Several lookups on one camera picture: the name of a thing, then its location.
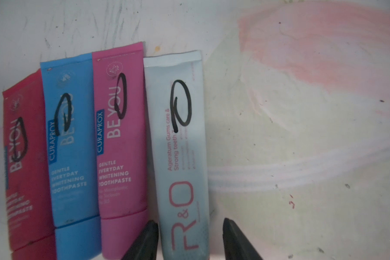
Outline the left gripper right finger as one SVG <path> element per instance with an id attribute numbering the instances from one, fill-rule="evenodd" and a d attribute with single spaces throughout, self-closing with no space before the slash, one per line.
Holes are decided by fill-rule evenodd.
<path id="1" fill-rule="evenodd" d="M 223 244 L 226 260 L 263 260 L 238 225 L 229 218 L 223 222 Z"/>

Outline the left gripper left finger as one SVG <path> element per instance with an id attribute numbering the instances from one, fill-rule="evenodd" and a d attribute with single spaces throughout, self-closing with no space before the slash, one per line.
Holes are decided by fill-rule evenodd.
<path id="1" fill-rule="evenodd" d="M 156 260 L 158 240 L 158 224 L 150 220 L 146 223 L 121 260 Z"/>

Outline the white pink-cap toothpaste tube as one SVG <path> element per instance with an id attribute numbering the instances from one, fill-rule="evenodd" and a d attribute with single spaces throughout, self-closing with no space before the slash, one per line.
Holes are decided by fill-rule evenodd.
<path id="1" fill-rule="evenodd" d="M 144 58 L 162 254 L 207 260 L 209 192 L 202 54 Z"/>

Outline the red toothpaste tube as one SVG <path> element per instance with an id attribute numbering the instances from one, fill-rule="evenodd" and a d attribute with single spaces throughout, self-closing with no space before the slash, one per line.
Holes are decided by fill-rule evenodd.
<path id="1" fill-rule="evenodd" d="M 3 92 L 5 205 L 13 260 L 55 260 L 41 71 Z"/>

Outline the magenta toothpaste tube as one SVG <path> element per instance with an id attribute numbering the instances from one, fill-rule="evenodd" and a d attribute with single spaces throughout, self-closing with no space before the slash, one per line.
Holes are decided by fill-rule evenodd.
<path id="1" fill-rule="evenodd" d="M 97 185 L 102 255 L 121 259 L 148 219 L 142 42 L 95 52 Z"/>

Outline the blue toothpaste tube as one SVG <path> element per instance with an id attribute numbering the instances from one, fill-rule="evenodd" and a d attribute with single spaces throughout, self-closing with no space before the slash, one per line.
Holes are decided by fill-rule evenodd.
<path id="1" fill-rule="evenodd" d="M 101 253 L 91 54 L 41 63 L 57 258 Z"/>

